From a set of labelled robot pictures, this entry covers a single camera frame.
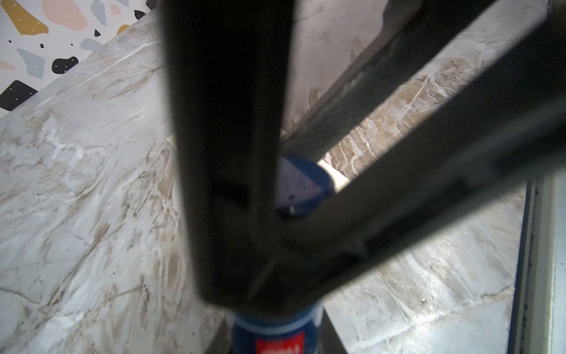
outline blue cylindrical object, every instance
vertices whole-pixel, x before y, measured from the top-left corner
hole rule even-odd
[[[281,157],[277,169],[275,207],[288,217],[302,217],[334,193],[334,182],[316,163]],[[323,316],[321,302],[281,319],[228,313],[234,354],[316,354]]]

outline marble surface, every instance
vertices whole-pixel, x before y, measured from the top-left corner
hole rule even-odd
[[[327,1],[299,2],[305,38],[340,33],[316,36],[345,11]],[[343,42],[355,56],[381,26],[364,25],[370,10],[384,4],[352,4],[344,36],[368,31],[359,46]],[[543,15],[540,1],[498,2],[326,161],[355,178]],[[186,270],[156,20],[150,12],[0,120],[3,352],[197,354],[220,323]],[[316,60],[334,59],[345,69],[351,57]],[[303,110],[309,87],[318,97],[326,83],[315,75],[298,89]],[[510,193],[329,295],[347,349],[503,353],[523,202],[522,190]]]

